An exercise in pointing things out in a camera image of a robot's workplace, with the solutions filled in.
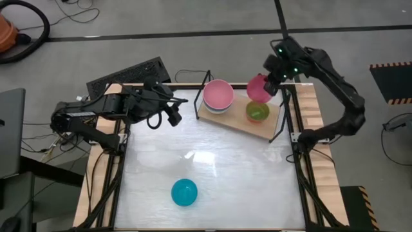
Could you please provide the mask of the black mat with hazard stripes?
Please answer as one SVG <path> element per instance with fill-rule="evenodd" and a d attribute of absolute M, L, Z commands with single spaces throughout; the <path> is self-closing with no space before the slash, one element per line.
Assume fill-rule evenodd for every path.
<path fill-rule="evenodd" d="M 353 229 L 379 231 L 379 224 L 363 186 L 340 187 L 348 222 Z"/>
<path fill-rule="evenodd" d="M 370 72 L 388 105 L 412 104 L 412 61 L 371 64 Z"/>

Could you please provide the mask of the black aluminium table frame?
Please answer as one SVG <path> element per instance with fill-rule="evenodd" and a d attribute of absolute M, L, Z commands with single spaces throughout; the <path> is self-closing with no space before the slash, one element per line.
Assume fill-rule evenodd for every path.
<path fill-rule="evenodd" d="M 193 90 L 196 92 L 195 96 L 201 87 L 199 83 L 172 83 L 167 85 L 169 87 L 172 87 L 172 89 L 176 91 Z M 291 123 L 294 123 L 294 125 L 292 126 L 293 129 L 298 129 L 298 112 L 300 112 L 304 129 L 318 129 L 323 126 L 323 118 L 321 115 L 319 101 L 314 85 L 312 83 L 292 83 L 286 84 L 286 87 L 291 92 L 294 92 L 296 99 L 293 100 L 296 103 L 289 103 L 289 108 L 293 108 L 290 110 L 292 114 Z M 115 84 L 114 86 L 109 87 L 108 93 L 116 93 L 120 92 L 120 90 L 121 86 L 119 84 Z M 115 131 L 118 128 L 123 129 L 123 126 L 123 122 L 112 122 L 103 118 L 99 118 L 97 122 L 97 128 L 104 133 Z M 339 222 L 346 226 L 349 226 L 349 220 L 339 187 L 336 170 L 332 165 L 331 160 L 328 159 L 332 158 L 330 146 L 327 144 L 318 144 L 315 146 L 315 149 L 319 151 L 312 150 L 309 156 L 314 176 L 314 183 L 316 185 L 319 198 Z M 79 227 L 80 224 L 83 223 L 88 216 L 86 205 L 86 203 L 88 203 L 88 201 L 86 201 L 88 200 L 86 194 L 86 181 L 89 181 L 89 188 L 90 190 L 93 190 L 93 194 L 91 196 L 91 207 L 94 209 L 103 195 L 104 189 L 106 188 L 105 185 L 107 184 L 106 182 L 112 181 L 115 177 L 116 172 L 120 171 L 120 169 L 123 169 L 125 166 L 124 157 L 100 158 L 99 161 L 97 161 L 101 151 L 102 149 L 100 147 L 93 147 L 91 149 L 87 167 L 87 171 L 90 171 L 90 173 L 88 172 L 90 175 L 88 174 L 87 179 L 86 176 L 84 177 L 77 210 L 73 221 L 73 227 Z M 95 174 L 93 176 L 93 187 L 91 187 L 91 176 L 94 167 L 96 168 Z M 120 188 L 121 186 L 115 189 L 114 192 L 116 194 L 120 193 Z M 109 199 L 104 206 L 104 212 L 102 212 L 102 226 L 100 227 L 110 227 L 110 223 L 114 223 L 116 218 L 118 218 L 118 216 L 114 215 L 116 213 L 114 209 L 118 209 L 118 206 L 115 206 L 115 193 L 112 193 L 109 196 Z M 315 217 L 316 212 L 313 200 L 307 199 L 307 203 L 309 207 L 310 217 Z"/>

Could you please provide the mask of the large grey-blue bowl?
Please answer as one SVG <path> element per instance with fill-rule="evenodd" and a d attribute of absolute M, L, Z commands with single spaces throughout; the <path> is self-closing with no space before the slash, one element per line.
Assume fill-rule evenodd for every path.
<path fill-rule="evenodd" d="M 227 106 L 226 108 L 217 109 L 217 108 L 213 108 L 209 106 L 206 102 L 203 102 L 203 104 L 211 113 L 215 113 L 215 114 L 225 113 L 230 108 L 230 105 Z"/>

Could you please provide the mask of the large pink bowl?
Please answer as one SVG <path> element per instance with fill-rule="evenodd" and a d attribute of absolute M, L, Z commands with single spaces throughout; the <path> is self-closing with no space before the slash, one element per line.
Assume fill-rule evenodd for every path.
<path fill-rule="evenodd" d="M 204 102 L 216 110 L 228 108 L 234 100 L 234 89 L 221 79 L 208 82 L 203 89 Z"/>

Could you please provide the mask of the wooden shelf with black frame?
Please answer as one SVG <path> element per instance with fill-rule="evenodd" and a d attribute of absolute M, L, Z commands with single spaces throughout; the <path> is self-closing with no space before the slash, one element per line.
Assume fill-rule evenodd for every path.
<path fill-rule="evenodd" d="M 272 143 L 280 136 L 280 134 L 282 134 L 288 116 L 286 104 L 290 101 L 290 95 L 283 97 L 283 101 L 279 106 L 267 103 L 267 106 L 270 109 L 270 114 L 265 122 L 251 123 L 248 121 L 246 115 L 246 106 L 251 100 L 244 95 L 235 93 L 234 101 L 230 105 L 228 111 L 219 115 L 209 112 L 203 104 L 204 100 L 202 100 L 202 103 L 199 106 L 197 105 L 200 94 L 203 93 L 205 85 L 210 81 L 212 81 L 212 75 L 208 70 L 194 100 L 194 109 L 197 119 L 205 119 L 216 124 L 268 139 L 269 143 Z"/>

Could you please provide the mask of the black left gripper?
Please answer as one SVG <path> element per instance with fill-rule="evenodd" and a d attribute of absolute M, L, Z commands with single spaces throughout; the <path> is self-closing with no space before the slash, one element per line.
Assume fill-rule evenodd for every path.
<path fill-rule="evenodd" d="M 146 118 L 164 111 L 168 115 L 169 124 L 177 126 L 182 116 L 179 113 L 180 103 L 174 103 L 173 107 L 169 105 L 173 97 L 173 91 L 168 86 L 155 79 L 146 79 L 143 89 L 136 94 L 135 116 Z"/>

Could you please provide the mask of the small teal plastic bowl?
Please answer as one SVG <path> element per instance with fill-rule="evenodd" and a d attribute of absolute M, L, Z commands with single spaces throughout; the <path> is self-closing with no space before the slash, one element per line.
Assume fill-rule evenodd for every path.
<path fill-rule="evenodd" d="M 178 206 L 186 207 L 192 205 L 198 196 L 197 185 L 190 179 L 177 180 L 172 189 L 171 197 Z"/>

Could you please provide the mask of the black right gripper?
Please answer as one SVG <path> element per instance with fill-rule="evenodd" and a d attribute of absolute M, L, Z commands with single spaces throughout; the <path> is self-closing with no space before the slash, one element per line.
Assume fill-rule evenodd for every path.
<path fill-rule="evenodd" d="M 271 96 L 275 96 L 279 91 L 280 84 L 291 78 L 292 68 L 288 62 L 273 54 L 266 58 L 263 67 L 268 71 L 263 88 L 267 93 L 271 93 Z"/>

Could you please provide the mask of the black keyboard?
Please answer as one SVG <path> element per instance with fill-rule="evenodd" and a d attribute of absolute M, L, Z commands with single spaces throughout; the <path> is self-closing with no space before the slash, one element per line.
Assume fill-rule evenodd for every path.
<path fill-rule="evenodd" d="M 159 82 L 171 82 L 170 75 L 160 57 L 136 64 L 129 68 L 111 73 L 86 84 L 89 98 L 96 99 L 106 89 L 107 84 L 115 83 L 143 83 L 146 77 L 154 77 Z"/>

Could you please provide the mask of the small magenta plastic bowl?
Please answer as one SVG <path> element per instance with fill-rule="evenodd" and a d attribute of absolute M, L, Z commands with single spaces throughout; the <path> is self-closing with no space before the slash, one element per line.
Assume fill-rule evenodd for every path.
<path fill-rule="evenodd" d="M 272 96 L 264 89 L 267 83 L 267 77 L 263 74 L 257 74 L 247 84 L 248 97 L 256 102 L 266 103 L 272 99 Z"/>

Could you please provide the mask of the grey power brick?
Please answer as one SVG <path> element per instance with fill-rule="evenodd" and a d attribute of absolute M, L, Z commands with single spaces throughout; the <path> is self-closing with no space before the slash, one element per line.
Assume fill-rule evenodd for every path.
<path fill-rule="evenodd" d="M 406 127 L 412 131 L 412 113 L 403 113 L 383 124 L 384 131 L 394 131 L 397 128 Z"/>

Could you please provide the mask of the small green plastic bowl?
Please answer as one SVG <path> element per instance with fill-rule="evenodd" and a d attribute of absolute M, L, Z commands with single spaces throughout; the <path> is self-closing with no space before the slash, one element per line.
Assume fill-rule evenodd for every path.
<path fill-rule="evenodd" d="M 246 106 L 246 115 L 249 117 L 258 119 L 269 116 L 270 109 L 265 103 L 260 103 L 256 101 L 251 101 Z"/>

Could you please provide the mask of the orange vacuum cleaner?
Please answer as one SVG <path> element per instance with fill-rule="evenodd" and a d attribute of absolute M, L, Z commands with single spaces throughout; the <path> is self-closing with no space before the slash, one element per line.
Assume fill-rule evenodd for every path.
<path fill-rule="evenodd" d="M 17 28 L 0 14 L 0 53 L 15 46 L 16 38 Z"/>

